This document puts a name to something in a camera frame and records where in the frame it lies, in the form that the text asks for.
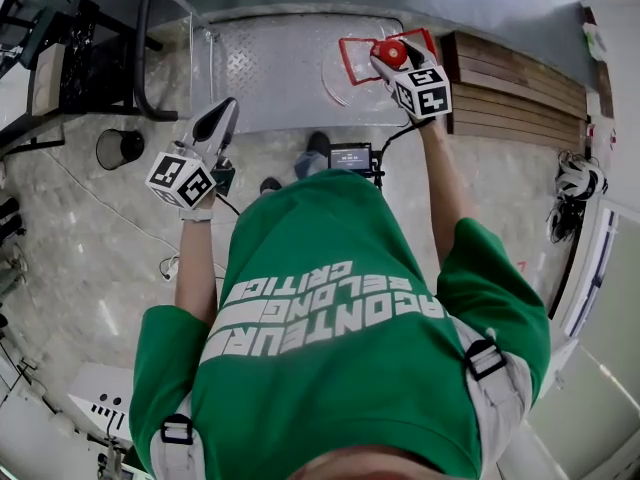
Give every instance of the red object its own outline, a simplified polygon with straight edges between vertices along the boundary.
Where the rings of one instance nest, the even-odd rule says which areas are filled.
[[[400,37],[406,37],[406,36],[410,36],[413,34],[421,34],[423,39],[424,39],[424,44],[427,47],[427,50],[429,50],[431,53],[433,53],[433,56],[437,59],[438,58],[438,54],[436,53],[436,47],[435,44],[433,42],[433,38],[431,37],[431,34],[429,33],[428,30],[424,29],[424,28],[417,28],[415,30],[409,30],[408,32],[403,32],[401,34],[395,34],[393,36],[389,36],[386,39],[384,39],[383,41],[380,41],[378,39],[374,39],[374,38],[368,38],[368,39],[360,39],[357,37],[343,37],[341,39],[338,40],[338,45],[340,46],[340,55],[342,56],[342,63],[344,64],[344,68],[347,72],[347,76],[349,77],[349,81],[351,82],[351,85],[360,85],[360,84],[364,84],[365,82],[372,82],[374,80],[380,80],[381,78],[379,76],[376,77],[370,77],[370,78],[364,78],[363,80],[358,80],[356,78],[355,73],[353,72],[353,68],[351,67],[351,62],[349,61],[349,54],[347,53],[347,47],[346,47],[346,43],[347,42],[361,42],[361,43],[371,43],[371,50],[373,52],[373,50],[376,47],[379,47],[380,45],[389,42],[390,44],[395,44],[400,43],[402,44],[400,41],[393,41],[391,42],[391,39],[397,39]],[[405,56],[407,55],[406,52],[406,48],[404,48],[404,54]],[[391,67],[397,67],[394,66],[394,64],[391,64],[389,62],[386,61],[386,59],[380,57],[380,59],[385,62],[386,64],[388,64]]]
[[[371,55],[375,55],[387,66],[399,68],[407,60],[407,48],[397,39],[385,39],[371,48]]]

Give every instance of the hand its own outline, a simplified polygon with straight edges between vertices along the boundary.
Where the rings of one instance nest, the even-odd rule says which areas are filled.
[[[209,192],[206,196],[204,196],[202,201],[200,201],[196,206],[196,209],[210,210],[215,200],[216,200],[216,189],[214,188],[211,190],[211,192]]]

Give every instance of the shirt sleeve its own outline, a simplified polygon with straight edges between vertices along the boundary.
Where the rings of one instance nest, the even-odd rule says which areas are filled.
[[[151,438],[191,391],[208,334],[204,322],[174,306],[153,307],[142,318],[129,427],[149,473]]]
[[[535,401],[551,353],[544,304],[500,239],[473,219],[456,225],[453,250],[438,277],[438,300],[483,336],[494,329],[498,347],[527,362]]]

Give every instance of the tile floor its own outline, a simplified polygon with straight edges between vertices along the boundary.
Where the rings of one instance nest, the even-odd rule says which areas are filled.
[[[188,105],[188,65],[182,50],[150,65],[149,88],[166,107]],[[158,124],[135,117],[85,116],[53,130],[64,133],[62,148],[11,156],[7,192],[19,198],[27,235],[19,239],[30,270],[5,301],[12,334],[39,364],[39,379],[52,401],[88,422],[66,396],[84,361],[132,368],[141,316],[149,306],[170,303],[173,283],[159,262],[172,256],[167,245],[141,233],[98,200],[147,233],[178,245],[180,221],[144,185],[158,151],[181,136],[185,123]],[[103,170],[95,145],[107,128],[138,129],[146,140],[143,156],[115,171]],[[391,133],[384,128],[325,130],[333,142],[371,141],[380,148]],[[238,169],[230,201],[245,208],[260,181],[275,175],[292,182],[292,164],[304,149],[307,130],[239,135],[229,149]],[[557,152],[550,148],[476,137],[452,137],[459,168],[478,205],[480,221],[505,243],[514,264],[550,303],[564,270],[568,244],[546,238],[546,218],[554,202]],[[424,156],[414,132],[385,155],[384,194],[432,290],[438,274],[429,222]],[[91,191],[92,196],[73,180]],[[226,265],[235,215],[220,205],[213,223],[216,261]]]

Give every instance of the backpack strap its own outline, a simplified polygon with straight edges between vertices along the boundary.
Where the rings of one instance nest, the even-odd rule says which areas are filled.
[[[532,404],[531,372],[524,359],[451,317],[465,351],[466,382],[478,422],[482,476],[496,463]]]
[[[151,439],[156,480],[206,480],[204,447],[191,421],[191,393]]]

